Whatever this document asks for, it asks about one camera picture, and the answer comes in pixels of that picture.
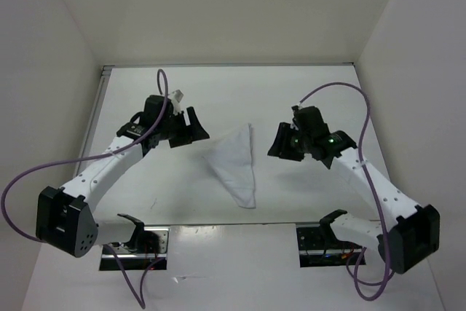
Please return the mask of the white skirt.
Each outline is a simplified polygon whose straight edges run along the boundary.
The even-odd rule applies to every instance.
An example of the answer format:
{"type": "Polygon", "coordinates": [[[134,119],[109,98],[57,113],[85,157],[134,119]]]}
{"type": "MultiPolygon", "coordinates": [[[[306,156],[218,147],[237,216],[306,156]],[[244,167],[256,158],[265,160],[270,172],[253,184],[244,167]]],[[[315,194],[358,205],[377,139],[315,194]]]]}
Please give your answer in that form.
{"type": "Polygon", "coordinates": [[[256,208],[251,123],[216,141],[203,158],[238,207],[256,208]]]}

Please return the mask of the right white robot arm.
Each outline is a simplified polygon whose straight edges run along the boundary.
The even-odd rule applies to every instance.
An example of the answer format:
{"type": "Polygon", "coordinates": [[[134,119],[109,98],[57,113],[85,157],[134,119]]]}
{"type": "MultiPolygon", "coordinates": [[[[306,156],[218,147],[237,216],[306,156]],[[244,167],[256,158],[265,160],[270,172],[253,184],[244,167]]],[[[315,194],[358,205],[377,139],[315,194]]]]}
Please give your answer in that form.
{"type": "Polygon", "coordinates": [[[441,217],[434,206],[421,206],[397,189],[344,131],[329,130],[317,107],[292,110],[292,121],[278,125],[268,156],[295,162],[310,156],[345,180],[380,216],[369,221],[342,209],[329,213],[319,221],[324,246],[349,242],[377,251],[396,274],[438,250],[441,217]]]}

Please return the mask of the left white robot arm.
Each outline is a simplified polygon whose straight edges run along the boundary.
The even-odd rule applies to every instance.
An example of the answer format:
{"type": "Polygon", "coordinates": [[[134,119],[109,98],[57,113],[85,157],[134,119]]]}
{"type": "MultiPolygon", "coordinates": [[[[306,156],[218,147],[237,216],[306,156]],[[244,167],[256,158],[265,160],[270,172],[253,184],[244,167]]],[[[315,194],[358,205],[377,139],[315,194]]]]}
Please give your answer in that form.
{"type": "Polygon", "coordinates": [[[181,110],[181,92],[168,97],[150,95],[143,111],[132,116],[117,132],[99,158],[59,188],[39,195],[36,238],[76,258],[94,245],[119,243],[134,253],[154,244],[145,224],[125,213],[115,221],[100,221],[95,209],[109,189],[160,142],[171,148],[209,139],[193,107],[181,110]]]}

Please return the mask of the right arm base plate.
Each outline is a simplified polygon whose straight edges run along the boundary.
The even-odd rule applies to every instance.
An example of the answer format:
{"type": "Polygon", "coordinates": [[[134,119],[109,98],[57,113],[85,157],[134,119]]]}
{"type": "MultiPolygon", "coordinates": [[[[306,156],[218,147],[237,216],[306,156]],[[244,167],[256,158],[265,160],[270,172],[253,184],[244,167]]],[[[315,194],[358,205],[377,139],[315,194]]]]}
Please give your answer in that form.
{"type": "Polygon", "coordinates": [[[343,241],[327,243],[317,224],[296,226],[301,268],[354,265],[362,248],[343,241]]]}

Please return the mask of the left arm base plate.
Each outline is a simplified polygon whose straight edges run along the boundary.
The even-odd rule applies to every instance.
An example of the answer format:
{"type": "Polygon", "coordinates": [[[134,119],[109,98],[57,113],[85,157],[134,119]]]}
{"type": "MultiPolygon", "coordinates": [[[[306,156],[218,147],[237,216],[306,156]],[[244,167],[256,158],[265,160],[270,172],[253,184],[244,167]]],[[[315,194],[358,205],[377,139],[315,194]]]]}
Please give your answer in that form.
{"type": "Polygon", "coordinates": [[[119,270],[114,254],[127,271],[166,270],[169,234],[168,227],[149,227],[145,230],[142,241],[133,248],[126,243],[110,243],[109,248],[102,248],[99,270],[119,270]]]}

